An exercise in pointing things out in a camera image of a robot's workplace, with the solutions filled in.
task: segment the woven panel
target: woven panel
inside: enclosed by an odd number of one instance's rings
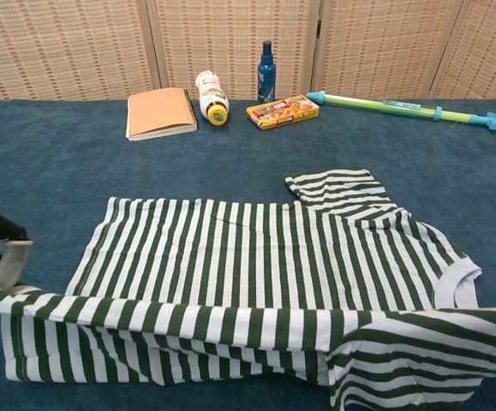
[[[271,39],[276,97],[308,91],[319,0],[149,1],[158,11],[170,86],[196,96],[196,75],[212,69],[230,98],[256,98],[261,43]]]
[[[366,98],[428,95],[458,1],[330,2],[313,89]]]
[[[0,98],[152,88],[135,0],[0,0]]]
[[[436,95],[496,98],[496,0],[471,0]]]

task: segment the yellow box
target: yellow box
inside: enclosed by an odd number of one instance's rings
[[[261,130],[317,117],[320,107],[305,96],[296,96],[248,107],[246,115]]]

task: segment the tan notebook cover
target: tan notebook cover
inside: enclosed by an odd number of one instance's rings
[[[187,90],[160,88],[128,98],[126,137],[144,140],[186,133],[198,127]]]

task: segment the blue spray bottle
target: blue spray bottle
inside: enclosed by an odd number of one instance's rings
[[[274,101],[276,86],[276,66],[272,57],[272,42],[263,42],[263,54],[261,63],[257,66],[257,99],[260,103]]]

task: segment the striped shirt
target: striped shirt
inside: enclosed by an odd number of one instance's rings
[[[281,372],[335,409],[451,405],[496,376],[496,309],[475,308],[463,252],[366,170],[286,182],[286,205],[110,199],[66,295],[0,290],[7,376]]]

